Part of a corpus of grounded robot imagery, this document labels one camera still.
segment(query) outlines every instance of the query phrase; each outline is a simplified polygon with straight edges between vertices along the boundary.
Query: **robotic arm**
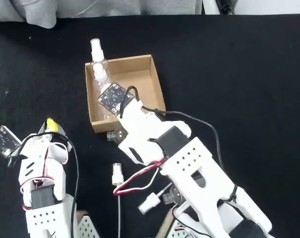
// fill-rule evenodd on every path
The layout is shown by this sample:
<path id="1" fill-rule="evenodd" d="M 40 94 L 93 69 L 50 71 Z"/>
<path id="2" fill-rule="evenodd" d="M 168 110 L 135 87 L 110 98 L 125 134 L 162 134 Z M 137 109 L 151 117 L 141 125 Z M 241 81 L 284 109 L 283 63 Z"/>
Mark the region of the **robotic arm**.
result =
<path id="1" fill-rule="evenodd" d="M 142 102 L 116 83 L 100 96 L 99 101 L 117 116 L 128 132 L 119 148 L 137 164 L 148 165 L 164 159 L 160 166 L 161 174 L 174 183 L 187 204 L 197 213 L 200 224 L 210 237 L 269 237 L 272 229 L 270 220 L 217 165 L 199 138 L 190 139 L 191 130 L 185 122 L 161 121 L 155 113 L 143 112 Z M 193 179 L 195 172 L 205 179 L 204 187 L 198 186 Z M 227 202 L 245 216 L 247 231 L 243 222 L 228 234 L 217 209 L 219 200 Z"/>
<path id="2" fill-rule="evenodd" d="M 65 192 L 63 165 L 71 149 L 63 128 L 51 118 L 23 141 L 0 127 L 0 152 L 11 158 L 8 166 L 22 157 L 18 180 L 30 238 L 99 238 L 89 216 L 77 223 L 74 198 Z"/>

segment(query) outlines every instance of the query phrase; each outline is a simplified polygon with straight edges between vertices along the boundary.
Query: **bottle cap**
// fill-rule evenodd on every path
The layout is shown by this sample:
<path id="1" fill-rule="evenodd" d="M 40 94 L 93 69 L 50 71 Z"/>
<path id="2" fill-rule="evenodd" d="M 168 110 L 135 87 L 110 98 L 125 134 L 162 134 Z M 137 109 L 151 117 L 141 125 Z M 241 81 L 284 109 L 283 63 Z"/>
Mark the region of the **bottle cap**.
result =
<path id="1" fill-rule="evenodd" d="M 93 70 L 94 70 L 95 79 L 98 82 L 104 82 L 104 81 L 106 81 L 106 79 L 108 78 L 108 76 L 107 76 L 107 72 L 102 67 L 102 64 L 100 64 L 100 63 L 94 64 Z"/>
<path id="2" fill-rule="evenodd" d="M 104 51 L 101 49 L 101 44 L 99 39 L 92 39 L 91 44 L 91 56 L 94 62 L 101 62 L 105 59 Z"/>

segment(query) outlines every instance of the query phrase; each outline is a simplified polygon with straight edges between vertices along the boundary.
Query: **black circuit board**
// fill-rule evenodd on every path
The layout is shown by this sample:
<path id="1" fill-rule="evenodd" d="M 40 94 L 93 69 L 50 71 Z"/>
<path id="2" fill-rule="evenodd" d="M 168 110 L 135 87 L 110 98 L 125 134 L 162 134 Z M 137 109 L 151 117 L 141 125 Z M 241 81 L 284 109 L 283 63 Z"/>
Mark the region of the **black circuit board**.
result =
<path id="1" fill-rule="evenodd" d="M 8 158 L 18 147 L 20 147 L 20 141 L 6 126 L 0 126 L 0 153 Z"/>
<path id="2" fill-rule="evenodd" d="M 125 89 L 114 82 L 100 95 L 98 101 L 109 112 L 117 116 L 120 113 L 119 107 L 124 93 Z M 125 98 L 123 108 L 126 107 L 133 98 L 134 96 L 131 93 L 128 93 Z"/>

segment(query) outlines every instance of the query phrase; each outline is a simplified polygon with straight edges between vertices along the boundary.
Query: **black cloth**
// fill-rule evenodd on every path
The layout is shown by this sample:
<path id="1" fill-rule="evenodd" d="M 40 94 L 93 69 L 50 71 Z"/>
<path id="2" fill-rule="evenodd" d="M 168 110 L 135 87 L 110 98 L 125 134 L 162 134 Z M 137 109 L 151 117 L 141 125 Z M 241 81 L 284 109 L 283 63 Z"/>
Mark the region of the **black cloth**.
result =
<path id="1" fill-rule="evenodd" d="M 46 30 L 0 23 L 0 125 L 19 138 L 46 117 L 60 123 L 80 163 L 78 209 L 91 214 L 102 238 L 117 235 L 112 167 L 127 178 L 140 169 L 88 119 L 84 63 L 100 38 L 108 59 L 152 54 L 168 110 L 213 124 L 225 169 L 273 223 L 277 238 L 300 237 L 300 15 L 131 16 L 59 20 Z M 215 155 L 212 131 L 181 116 Z M 18 171 L 0 156 L 0 238 L 27 237 Z M 74 160 L 66 166 L 73 194 Z M 143 185 L 152 172 L 132 185 Z M 151 189 L 122 196 L 122 237 L 154 237 L 169 207 L 145 216 L 137 206 Z"/>

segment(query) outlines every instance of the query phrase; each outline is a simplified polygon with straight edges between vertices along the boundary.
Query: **open cardboard box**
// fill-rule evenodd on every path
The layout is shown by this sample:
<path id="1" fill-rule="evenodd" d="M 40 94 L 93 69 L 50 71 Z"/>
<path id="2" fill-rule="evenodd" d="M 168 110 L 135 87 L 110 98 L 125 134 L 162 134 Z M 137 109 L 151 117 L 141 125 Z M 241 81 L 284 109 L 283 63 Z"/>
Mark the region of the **open cardboard box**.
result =
<path id="1" fill-rule="evenodd" d="M 165 110 L 164 99 L 151 55 L 111 59 L 108 61 L 110 79 L 124 88 L 135 86 L 142 103 L 149 108 Z M 121 128 L 117 118 L 100 118 L 93 98 L 93 74 L 90 63 L 85 64 L 89 118 L 96 133 Z"/>

